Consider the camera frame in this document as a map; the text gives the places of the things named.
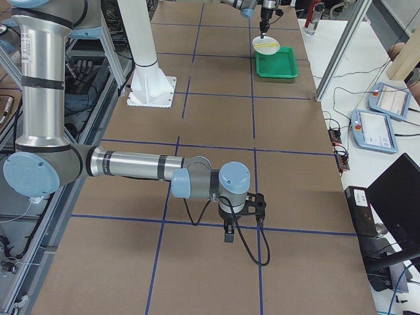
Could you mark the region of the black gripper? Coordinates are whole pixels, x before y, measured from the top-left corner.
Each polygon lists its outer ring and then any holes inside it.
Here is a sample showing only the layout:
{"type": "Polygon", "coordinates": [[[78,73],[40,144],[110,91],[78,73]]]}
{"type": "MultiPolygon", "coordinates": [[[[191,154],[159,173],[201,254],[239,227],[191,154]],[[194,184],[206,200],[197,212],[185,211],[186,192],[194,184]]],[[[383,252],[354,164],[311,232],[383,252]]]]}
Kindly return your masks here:
{"type": "Polygon", "coordinates": [[[264,37],[267,33],[267,30],[270,28],[271,10],[261,9],[260,17],[261,17],[261,21],[259,23],[259,27],[260,27],[261,37],[264,37]]]}
{"type": "MultiPolygon", "coordinates": [[[[235,213],[235,217],[237,220],[240,219],[240,217],[248,215],[247,210],[242,209],[238,213],[235,213]]],[[[219,216],[224,221],[224,242],[225,243],[233,243],[234,242],[234,216],[232,215],[232,212],[230,209],[228,209],[228,212],[226,212],[224,209],[219,207],[219,216]]]]}

